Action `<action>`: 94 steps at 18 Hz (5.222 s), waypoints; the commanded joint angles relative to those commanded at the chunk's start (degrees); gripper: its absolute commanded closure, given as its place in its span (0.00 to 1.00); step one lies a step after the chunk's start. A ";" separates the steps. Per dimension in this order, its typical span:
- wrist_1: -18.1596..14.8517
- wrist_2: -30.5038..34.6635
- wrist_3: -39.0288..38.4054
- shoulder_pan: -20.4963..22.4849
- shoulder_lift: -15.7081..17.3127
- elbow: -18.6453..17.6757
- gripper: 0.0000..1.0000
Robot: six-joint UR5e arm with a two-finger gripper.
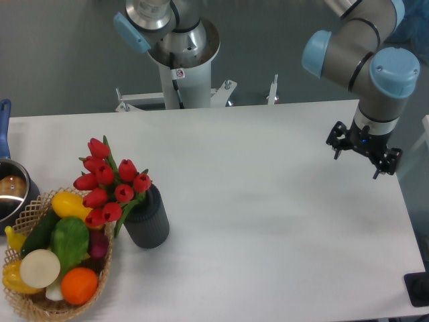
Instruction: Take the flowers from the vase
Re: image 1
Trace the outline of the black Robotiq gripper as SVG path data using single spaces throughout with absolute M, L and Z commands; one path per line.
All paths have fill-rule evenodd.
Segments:
M 331 129 L 326 144 L 334 151 L 334 159 L 338 159 L 342 151 L 353 150 L 369 158 L 376 167 L 373 179 L 380 174 L 393 175 L 402 157 L 402 149 L 387 148 L 391 134 L 375 135 L 363 131 L 355 121 L 348 130 L 341 121 Z

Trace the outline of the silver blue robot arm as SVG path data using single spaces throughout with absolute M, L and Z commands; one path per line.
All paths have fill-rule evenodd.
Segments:
M 409 96 L 420 63 L 403 48 L 382 48 L 404 18 L 401 1 L 330 1 L 343 21 L 336 33 L 317 31 L 307 42 L 302 66 L 358 96 L 350 126 L 336 123 L 327 144 L 336 154 L 367 157 L 376 174 L 394 174 L 402 156 L 387 143 Z M 197 1 L 127 1 L 113 23 L 123 41 L 157 63 L 167 109 L 215 106 L 211 62 L 220 47 L 216 27 Z

